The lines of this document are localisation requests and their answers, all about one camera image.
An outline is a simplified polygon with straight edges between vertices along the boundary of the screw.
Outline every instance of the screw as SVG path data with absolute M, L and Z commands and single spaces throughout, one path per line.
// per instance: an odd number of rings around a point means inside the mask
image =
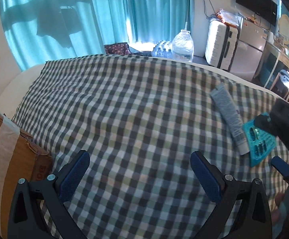
M 256 179 L 255 179 L 255 183 L 256 183 L 256 184 L 261 184 L 261 183 L 262 183 L 262 181 L 261 181 L 261 179 L 259 179 L 259 178 L 256 178 Z
M 25 179 L 24 178 L 20 178 L 19 180 L 18 180 L 18 184 L 23 184 L 25 182 Z
M 49 180 L 49 181 L 52 181 L 52 180 L 54 180 L 56 178 L 56 176 L 54 175 L 54 174 L 49 174 L 48 176 L 47 176 L 47 180 Z
M 225 175 L 225 179 L 227 179 L 228 181 L 232 181 L 234 178 L 233 178 L 232 175 L 226 174 L 226 175 Z

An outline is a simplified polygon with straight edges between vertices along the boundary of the white suitcase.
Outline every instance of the white suitcase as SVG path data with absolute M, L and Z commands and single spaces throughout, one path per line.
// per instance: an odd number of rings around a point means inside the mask
M 209 65 L 228 70 L 237 41 L 237 28 L 211 19 L 205 58 Z

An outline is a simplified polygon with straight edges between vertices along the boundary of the cardboard box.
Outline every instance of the cardboard box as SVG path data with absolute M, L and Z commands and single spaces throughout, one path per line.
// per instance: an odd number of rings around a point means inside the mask
M 32 142 L 32 136 L 0 114 L 0 235 L 7 238 L 12 198 L 20 178 L 37 181 L 52 168 L 48 152 Z

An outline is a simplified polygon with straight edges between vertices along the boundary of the large plastic water jug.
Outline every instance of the large plastic water jug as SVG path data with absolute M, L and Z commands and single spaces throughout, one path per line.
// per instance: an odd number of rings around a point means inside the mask
M 193 53 L 194 44 L 190 32 L 182 29 L 172 41 L 172 57 L 175 60 L 192 62 Z

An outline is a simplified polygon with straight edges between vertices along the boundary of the green and gray plaid blanket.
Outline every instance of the green and gray plaid blanket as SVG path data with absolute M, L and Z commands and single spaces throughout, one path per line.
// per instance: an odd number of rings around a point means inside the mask
M 95 55 L 47 62 L 13 120 L 49 150 L 59 170 L 84 149 L 91 164 L 69 213 L 88 238 L 192 238 L 215 204 L 190 167 L 200 150 L 237 180 L 260 178 L 273 198 L 286 184 L 268 162 L 240 156 L 210 92 L 220 82 L 244 122 L 269 112 L 275 98 L 211 71 L 141 56 Z M 46 208 L 53 235 L 59 234 Z M 236 205 L 223 235 L 238 211 Z

